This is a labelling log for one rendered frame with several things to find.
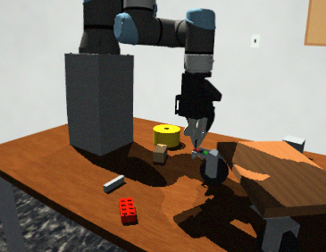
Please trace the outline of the red toy brick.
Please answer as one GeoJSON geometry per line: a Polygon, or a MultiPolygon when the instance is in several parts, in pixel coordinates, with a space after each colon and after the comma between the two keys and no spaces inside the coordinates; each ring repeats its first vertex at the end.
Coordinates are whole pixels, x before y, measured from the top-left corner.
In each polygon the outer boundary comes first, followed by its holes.
{"type": "Polygon", "coordinates": [[[119,199],[119,203],[121,212],[121,223],[135,222],[136,214],[132,198],[121,198],[119,199]]]}

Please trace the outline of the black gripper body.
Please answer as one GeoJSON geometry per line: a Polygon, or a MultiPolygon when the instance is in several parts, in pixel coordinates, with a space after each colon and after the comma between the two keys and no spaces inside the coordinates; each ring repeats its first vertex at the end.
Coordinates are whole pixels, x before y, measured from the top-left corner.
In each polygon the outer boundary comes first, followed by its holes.
{"type": "Polygon", "coordinates": [[[175,114],[196,120],[203,119],[213,106],[212,95],[203,88],[205,78],[211,78],[212,73],[195,72],[195,75],[189,74],[193,73],[185,71],[181,75],[181,94],[175,96],[175,114]],[[177,110],[178,100],[179,109],[177,110]]]}

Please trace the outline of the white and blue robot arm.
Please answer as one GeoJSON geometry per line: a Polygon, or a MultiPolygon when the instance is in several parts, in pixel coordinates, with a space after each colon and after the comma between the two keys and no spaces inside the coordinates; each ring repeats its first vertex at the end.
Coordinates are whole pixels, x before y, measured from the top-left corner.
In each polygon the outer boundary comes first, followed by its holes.
{"type": "Polygon", "coordinates": [[[181,21],[155,18],[156,13],[156,0],[124,0],[124,8],[123,0],[83,0],[79,54],[120,55],[119,43],[185,47],[184,69],[190,73],[210,72],[215,12],[190,9],[181,21]]]}

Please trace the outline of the tan wooden block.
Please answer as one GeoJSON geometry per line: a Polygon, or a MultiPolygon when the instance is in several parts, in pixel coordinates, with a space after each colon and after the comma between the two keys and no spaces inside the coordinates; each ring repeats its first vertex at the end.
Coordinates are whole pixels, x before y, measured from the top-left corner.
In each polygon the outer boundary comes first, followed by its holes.
{"type": "Polygon", "coordinates": [[[154,150],[153,162],[164,163],[167,156],[168,145],[157,144],[154,150]]]}

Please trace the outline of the yellow ring-shaped disc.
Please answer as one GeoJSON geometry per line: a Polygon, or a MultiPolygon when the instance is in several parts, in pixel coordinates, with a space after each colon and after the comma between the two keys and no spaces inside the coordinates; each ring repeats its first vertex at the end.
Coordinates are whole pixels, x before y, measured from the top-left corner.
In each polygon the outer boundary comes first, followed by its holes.
{"type": "Polygon", "coordinates": [[[180,128],[174,125],[163,124],[154,127],[154,144],[176,147],[180,143],[180,128]]]}

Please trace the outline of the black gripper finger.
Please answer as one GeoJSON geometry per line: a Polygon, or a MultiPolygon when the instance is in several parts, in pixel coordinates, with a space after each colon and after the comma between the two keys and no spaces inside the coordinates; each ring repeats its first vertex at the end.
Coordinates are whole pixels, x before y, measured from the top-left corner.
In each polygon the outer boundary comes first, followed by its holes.
{"type": "Polygon", "coordinates": [[[206,113],[205,118],[198,119],[197,127],[193,133],[193,138],[194,139],[198,138],[198,140],[196,141],[196,148],[198,148],[201,145],[207,132],[210,130],[213,124],[214,117],[215,117],[214,109],[215,106],[211,106],[211,109],[208,113],[206,113]]]}
{"type": "Polygon", "coordinates": [[[194,138],[193,138],[193,133],[194,133],[194,130],[196,129],[196,124],[197,124],[198,120],[196,120],[196,119],[191,119],[191,118],[187,118],[187,117],[186,117],[186,119],[187,119],[187,121],[188,121],[188,125],[187,125],[187,127],[184,129],[184,135],[185,135],[185,136],[190,136],[191,141],[192,141],[192,144],[193,144],[194,148],[196,148],[196,141],[197,141],[198,139],[194,139],[194,138]]]}

